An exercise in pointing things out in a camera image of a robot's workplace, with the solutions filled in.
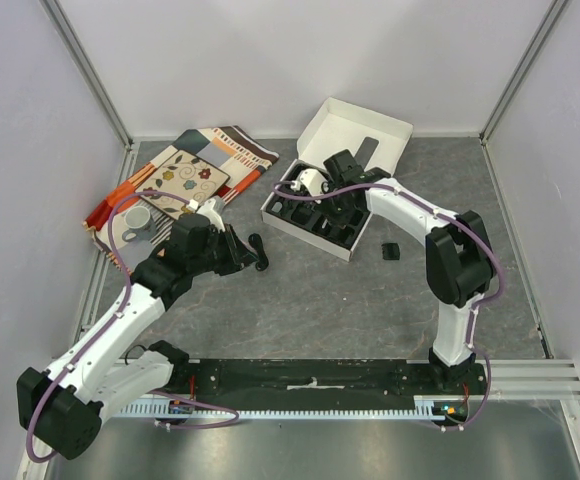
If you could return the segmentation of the white cardboard clipper box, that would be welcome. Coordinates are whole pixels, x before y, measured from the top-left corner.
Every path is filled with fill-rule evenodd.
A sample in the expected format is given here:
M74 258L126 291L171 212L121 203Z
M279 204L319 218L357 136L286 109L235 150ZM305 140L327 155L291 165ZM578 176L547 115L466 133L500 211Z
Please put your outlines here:
M281 191L318 196L391 176L413 130L408 122L330 97L297 140L298 158L282 175ZM272 193L261 216L265 224L348 261L371 214L357 190L321 202Z

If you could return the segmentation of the black clipper guard comb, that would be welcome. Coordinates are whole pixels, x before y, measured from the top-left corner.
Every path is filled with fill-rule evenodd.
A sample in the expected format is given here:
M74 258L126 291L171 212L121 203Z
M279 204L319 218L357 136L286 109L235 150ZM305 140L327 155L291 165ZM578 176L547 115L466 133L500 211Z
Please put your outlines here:
M396 242L387 242L381 245L382 258L386 261L399 261L401 249Z

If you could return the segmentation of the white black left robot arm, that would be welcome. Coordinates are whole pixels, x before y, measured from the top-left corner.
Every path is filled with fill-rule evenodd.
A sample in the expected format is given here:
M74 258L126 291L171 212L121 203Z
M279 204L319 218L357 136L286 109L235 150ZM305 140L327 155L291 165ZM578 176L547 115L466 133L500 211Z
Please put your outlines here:
M93 443L104 423L139 397L163 388L178 393L189 382L186 352L158 341L120 369L118 358L183 294L195 277L226 276L249 266L269 265L260 235L242 242L220 218L188 214L175 221L169 237L141 261L120 296L94 327L45 370L27 368L16 382L20 425L29 458L40 440L71 460Z

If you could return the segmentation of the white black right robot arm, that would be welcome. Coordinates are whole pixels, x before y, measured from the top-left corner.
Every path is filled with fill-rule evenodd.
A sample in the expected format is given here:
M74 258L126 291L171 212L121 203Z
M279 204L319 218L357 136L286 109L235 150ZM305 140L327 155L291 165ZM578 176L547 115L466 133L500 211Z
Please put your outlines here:
M473 355L479 308L491 280L501 273L479 214L443 209L405 188L379 167L364 170L343 150L324 161L327 190L322 204L337 220L366 210L395 224L419 241L425 254L426 282L439 301L437 334L431 348L436 361L428 381L437 392L453 392L464 381L461 364Z

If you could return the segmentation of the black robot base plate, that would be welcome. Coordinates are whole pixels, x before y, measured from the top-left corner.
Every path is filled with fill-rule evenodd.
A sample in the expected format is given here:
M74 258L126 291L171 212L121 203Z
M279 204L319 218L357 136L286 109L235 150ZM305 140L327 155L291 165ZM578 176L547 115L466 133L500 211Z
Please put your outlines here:
M474 397L486 373L472 363L444 373L401 359L190 360L161 389L239 411L406 410L416 396Z

